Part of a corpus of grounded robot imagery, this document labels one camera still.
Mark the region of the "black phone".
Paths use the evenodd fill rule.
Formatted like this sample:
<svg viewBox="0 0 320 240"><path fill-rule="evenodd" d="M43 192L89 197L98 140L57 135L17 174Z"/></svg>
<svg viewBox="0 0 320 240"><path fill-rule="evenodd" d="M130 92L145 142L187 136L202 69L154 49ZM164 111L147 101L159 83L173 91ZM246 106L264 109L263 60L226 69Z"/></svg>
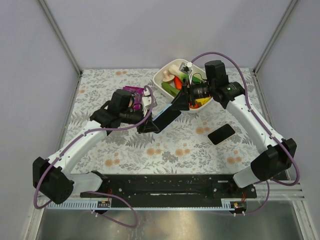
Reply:
<svg viewBox="0 0 320 240"><path fill-rule="evenodd" d="M156 127L154 133L158 134L170 125L176 118L181 115L180 110L173 110L172 104L168 104L157 116L153 118L153 124Z"/></svg>

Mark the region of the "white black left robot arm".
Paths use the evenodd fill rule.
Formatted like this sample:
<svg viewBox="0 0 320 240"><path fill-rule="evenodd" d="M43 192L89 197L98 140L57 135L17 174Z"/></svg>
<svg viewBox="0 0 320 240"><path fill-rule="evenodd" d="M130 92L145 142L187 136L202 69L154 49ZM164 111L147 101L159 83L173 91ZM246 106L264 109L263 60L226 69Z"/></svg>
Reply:
<svg viewBox="0 0 320 240"><path fill-rule="evenodd" d="M72 170L81 158L99 141L111 132L122 131L121 123L126 123L127 130L147 123L151 118L154 106L152 89L145 86L141 109L133 112L134 100L132 93L117 89L111 100L105 102L89 118L82 130L64 147L43 159L38 157L32 164L32 180L35 187L33 203L36 209L39 193L51 202L61 204L71 195L97 191L103 178L99 173L89 172L73 174Z"/></svg>

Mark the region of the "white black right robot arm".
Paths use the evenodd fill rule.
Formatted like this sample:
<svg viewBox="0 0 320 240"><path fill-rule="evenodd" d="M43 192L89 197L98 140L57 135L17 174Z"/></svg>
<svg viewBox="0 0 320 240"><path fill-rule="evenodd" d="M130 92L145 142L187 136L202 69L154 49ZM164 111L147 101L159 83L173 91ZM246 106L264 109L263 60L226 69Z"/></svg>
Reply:
<svg viewBox="0 0 320 240"><path fill-rule="evenodd" d="M271 180L290 167L297 167L294 160L296 142L291 138L284 139L256 112L246 86L229 81L222 61L205 63L206 79L198 84L191 83L194 72L191 62L183 62L180 66L172 64L168 71L182 81L181 89L171 103L172 109L187 111L196 100L210 97L238 120L256 146L259 156L233 175L238 188Z"/></svg>

